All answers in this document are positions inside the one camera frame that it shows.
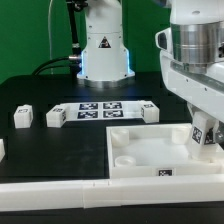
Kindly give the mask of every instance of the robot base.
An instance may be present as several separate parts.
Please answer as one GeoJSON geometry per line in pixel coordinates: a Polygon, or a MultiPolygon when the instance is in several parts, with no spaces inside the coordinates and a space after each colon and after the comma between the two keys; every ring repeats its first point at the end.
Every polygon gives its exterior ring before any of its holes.
{"type": "Polygon", "coordinates": [[[130,75],[127,78],[117,81],[92,81],[78,77],[78,84],[99,89],[117,88],[125,85],[131,85],[135,82],[135,76],[130,75]]]}

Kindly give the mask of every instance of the black tabletop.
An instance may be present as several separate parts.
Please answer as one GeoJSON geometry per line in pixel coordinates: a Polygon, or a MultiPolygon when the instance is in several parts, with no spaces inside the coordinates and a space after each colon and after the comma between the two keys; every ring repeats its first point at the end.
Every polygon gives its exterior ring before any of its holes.
{"type": "MultiPolygon", "coordinates": [[[[0,85],[0,99],[6,149],[0,183],[108,178],[106,127],[145,124],[142,119],[74,121],[47,128],[46,113],[57,104],[150,100],[160,108],[160,123],[191,122],[186,102],[166,90],[158,72],[138,73],[134,84],[106,90],[79,86],[70,75],[17,76],[0,85]],[[13,114],[24,104],[33,106],[32,126],[15,129],[13,114]]],[[[222,218],[222,202],[0,213],[0,223],[184,224],[223,223],[222,218]]]]}

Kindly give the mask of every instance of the green wall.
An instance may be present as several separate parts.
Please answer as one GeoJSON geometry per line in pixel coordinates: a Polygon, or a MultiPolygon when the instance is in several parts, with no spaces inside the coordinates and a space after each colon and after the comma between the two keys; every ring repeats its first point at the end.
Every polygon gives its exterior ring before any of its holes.
{"type": "MultiPolygon", "coordinates": [[[[0,1],[0,83],[28,75],[49,60],[48,7],[50,0],[0,1]]],[[[83,14],[77,15],[84,37],[83,14]]],[[[155,33],[169,26],[169,11],[151,0],[123,0],[124,42],[136,72],[158,71],[155,33]]],[[[54,0],[52,11],[53,57],[71,54],[71,35],[65,0],[54,0]]],[[[85,38],[81,40],[84,47],[85,38]]]]}

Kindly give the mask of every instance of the white block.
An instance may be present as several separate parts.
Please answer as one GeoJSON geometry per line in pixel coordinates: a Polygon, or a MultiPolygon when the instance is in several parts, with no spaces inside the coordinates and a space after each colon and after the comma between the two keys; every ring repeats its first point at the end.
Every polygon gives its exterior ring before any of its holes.
{"type": "Polygon", "coordinates": [[[145,123],[159,122],[159,108],[151,101],[139,101],[141,115],[145,123]]]}
{"type": "Polygon", "coordinates": [[[56,105],[46,115],[47,126],[60,128],[67,121],[67,107],[65,105],[56,105]]]}
{"type": "Polygon", "coordinates": [[[33,109],[30,105],[17,107],[14,114],[14,122],[16,128],[30,128],[33,121],[33,109]]]}
{"type": "Polygon", "coordinates": [[[3,143],[3,140],[0,139],[0,162],[2,161],[4,156],[5,156],[4,143],[3,143]]]}

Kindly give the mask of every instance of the white platform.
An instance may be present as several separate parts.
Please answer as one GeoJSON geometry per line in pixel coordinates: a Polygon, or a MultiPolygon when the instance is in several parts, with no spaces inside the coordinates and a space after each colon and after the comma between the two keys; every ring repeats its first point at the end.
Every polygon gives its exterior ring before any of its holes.
{"type": "Polygon", "coordinates": [[[172,130],[183,127],[191,125],[108,127],[110,179],[1,184],[0,211],[224,201],[223,159],[189,158],[186,145],[171,142],[172,130]],[[123,128],[129,141],[113,147],[111,131],[123,128]],[[123,155],[135,158],[136,165],[115,167],[123,155]]]}

